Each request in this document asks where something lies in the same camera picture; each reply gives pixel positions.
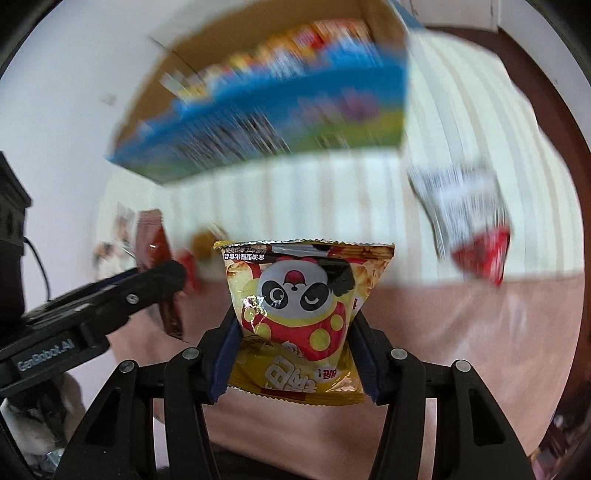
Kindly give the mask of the yellow panda snack bag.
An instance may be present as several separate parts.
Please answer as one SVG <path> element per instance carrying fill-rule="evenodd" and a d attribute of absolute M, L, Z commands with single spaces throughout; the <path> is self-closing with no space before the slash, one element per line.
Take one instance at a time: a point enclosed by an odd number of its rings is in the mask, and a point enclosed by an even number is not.
<path fill-rule="evenodd" d="M 393 244 L 218 241 L 242 329 L 229 385 L 314 406 L 365 400 L 346 335 L 394 259 Z"/>

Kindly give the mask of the dark red jerky packet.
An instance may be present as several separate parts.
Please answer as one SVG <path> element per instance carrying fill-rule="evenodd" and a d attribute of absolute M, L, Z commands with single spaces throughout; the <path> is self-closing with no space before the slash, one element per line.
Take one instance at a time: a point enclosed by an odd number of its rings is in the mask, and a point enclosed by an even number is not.
<path fill-rule="evenodd" d="M 158 209 L 139 212 L 134 255 L 138 271 L 147 273 L 158 290 L 156 307 L 150 309 L 151 317 L 167 335 L 181 339 L 183 327 L 175 295 L 182 287 L 184 274 L 173 262 Z"/>

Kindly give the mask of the amber jelly cup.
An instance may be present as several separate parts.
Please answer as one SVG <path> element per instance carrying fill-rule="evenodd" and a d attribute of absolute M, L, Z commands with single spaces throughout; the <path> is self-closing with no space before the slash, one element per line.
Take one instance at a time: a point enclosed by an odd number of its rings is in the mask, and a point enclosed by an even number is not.
<path fill-rule="evenodd" d="M 214 244 L 228 238 L 228 233 L 214 223 L 199 228 L 190 236 L 189 251 L 198 267 L 206 265 L 214 256 Z"/>

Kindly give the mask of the white red snack pack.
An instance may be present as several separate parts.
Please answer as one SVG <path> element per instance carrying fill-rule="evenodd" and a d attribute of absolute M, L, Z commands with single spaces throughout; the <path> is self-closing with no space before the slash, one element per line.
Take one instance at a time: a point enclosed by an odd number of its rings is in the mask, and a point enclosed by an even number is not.
<path fill-rule="evenodd" d="M 413 167 L 408 178 L 431 222 L 438 256 L 464 273 L 501 284 L 512 225 L 495 170 L 485 162 Z"/>

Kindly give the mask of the cardboard milk box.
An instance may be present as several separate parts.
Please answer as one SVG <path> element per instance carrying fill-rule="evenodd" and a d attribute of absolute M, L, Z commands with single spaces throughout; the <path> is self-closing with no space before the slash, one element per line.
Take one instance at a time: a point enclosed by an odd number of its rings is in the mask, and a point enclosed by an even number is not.
<path fill-rule="evenodd" d="M 400 145 L 416 19 L 395 1 L 253 1 L 167 48 L 109 161 L 158 184 Z"/>

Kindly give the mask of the striped cream duvet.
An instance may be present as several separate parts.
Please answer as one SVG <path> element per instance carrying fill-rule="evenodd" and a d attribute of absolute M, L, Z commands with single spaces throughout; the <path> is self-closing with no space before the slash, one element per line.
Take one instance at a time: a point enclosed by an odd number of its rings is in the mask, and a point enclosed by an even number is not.
<path fill-rule="evenodd" d="M 325 239 L 392 243 L 384 285 L 462 284 L 468 276 L 436 252 L 411 169 L 485 163 L 498 178 L 512 226 L 509 284 L 582 287 L 584 228 L 567 163 L 569 130 L 555 90 L 499 35 L 411 37 L 411 89 L 398 149 L 311 152 L 222 168 L 168 186 L 116 170 L 99 204 L 95 240 L 111 246 L 106 277 L 132 265 L 137 216 L 161 211 L 176 248 L 209 226 L 233 240 Z"/>

